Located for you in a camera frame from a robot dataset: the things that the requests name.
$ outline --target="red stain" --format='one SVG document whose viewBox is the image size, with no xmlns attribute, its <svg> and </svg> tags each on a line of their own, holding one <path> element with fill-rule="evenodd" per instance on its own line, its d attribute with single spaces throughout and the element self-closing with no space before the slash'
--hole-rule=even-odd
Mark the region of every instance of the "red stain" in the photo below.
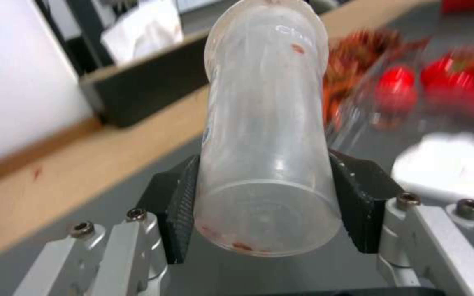
<svg viewBox="0 0 474 296">
<path fill-rule="evenodd" d="M 253 251 L 252 247 L 241 242 L 235 242 L 232 244 L 233 249 L 244 250 L 244 251 Z"/>
<path fill-rule="evenodd" d="M 304 54 L 304 48 L 301 45 L 296 44 L 296 43 L 292 43 L 291 46 L 292 46 L 292 49 L 295 52 L 300 53 L 300 54 Z"/>
<path fill-rule="evenodd" d="M 210 238 L 216 238 L 218 236 L 220 236 L 220 234 L 218 232 L 216 232 L 215 230 L 212 230 L 211 228 L 207 227 L 207 226 L 202 226 L 202 232 L 206 235 L 206 236 L 209 236 Z"/>
<path fill-rule="evenodd" d="M 36 181 L 38 177 L 43 173 L 43 167 L 39 166 L 32 172 L 32 176 L 34 176 L 33 180 Z"/>
</svg>

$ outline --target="wooden surface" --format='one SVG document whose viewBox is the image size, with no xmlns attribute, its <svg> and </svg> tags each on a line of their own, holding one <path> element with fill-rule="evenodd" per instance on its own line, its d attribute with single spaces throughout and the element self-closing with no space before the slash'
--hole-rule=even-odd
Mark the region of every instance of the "wooden surface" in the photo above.
<svg viewBox="0 0 474 296">
<path fill-rule="evenodd" d="M 22 167 L 83 139 L 102 128 L 98 118 L 92 117 L 63 129 L 54 135 L 0 159 L 0 178 L 7 176 Z"/>
<path fill-rule="evenodd" d="M 375 28 L 429 0 L 354 0 L 323 15 L 330 37 Z M 129 129 L 104 128 L 0 179 L 0 251 L 202 133 L 207 86 Z"/>
</svg>

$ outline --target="translucent plastic cup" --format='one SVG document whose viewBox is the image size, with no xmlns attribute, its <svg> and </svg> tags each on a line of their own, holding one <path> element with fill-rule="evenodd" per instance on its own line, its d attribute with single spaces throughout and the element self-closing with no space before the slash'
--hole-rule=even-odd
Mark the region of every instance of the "translucent plastic cup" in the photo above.
<svg viewBox="0 0 474 296">
<path fill-rule="evenodd" d="M 300 0 L 241 0 L 212 28 L 195 226 L 256 256 L 304 253 L 341 225 L 321 120 L 325 28 Z"/>
</svg>

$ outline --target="bolt head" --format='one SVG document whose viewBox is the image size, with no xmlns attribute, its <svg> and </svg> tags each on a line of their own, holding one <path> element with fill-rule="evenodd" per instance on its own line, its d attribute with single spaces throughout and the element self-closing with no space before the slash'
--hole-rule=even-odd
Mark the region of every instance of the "bolt head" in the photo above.
<svg viewBox="0 0 474 296">
<path fill-rule="evenodd" d="M 84 221 L 74 225 L 71 229 L 71 236 L 73 238 L 84 238 L 94 233 L 94 224 L 91 221 Z"/>
<path fill-rule="evenodd" d="M 147 217 L 147 212 L 142 208 L 133 208 L 127 213 L 127 221 L 143 221 Z"/>
<path fill-rule="evenodd" d="M 396 198 L 396 206 L 399 210 L 407 210 L 412 206 L 419 206 L 420 204 L 420 197 L 410 192 L 403 192 Z"/>
<path fill-rule="evenodd" d="M 457 202 L 457 215 L 464 219 L 474 220 L 474 200 L 461 199 Z"/>
</svg>

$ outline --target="white paper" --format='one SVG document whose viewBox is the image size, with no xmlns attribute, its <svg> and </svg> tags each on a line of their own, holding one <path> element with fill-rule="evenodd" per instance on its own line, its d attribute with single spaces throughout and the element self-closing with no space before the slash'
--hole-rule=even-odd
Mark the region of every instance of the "white paper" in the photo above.
<svg viewBox="0 0 474 296">
<path fill-rule="evenodd" d="M 147 0 L 102 33 L 102 44 L 117 65 L 148 56 L 184 39 L 173 0 Z"/>
</svg>

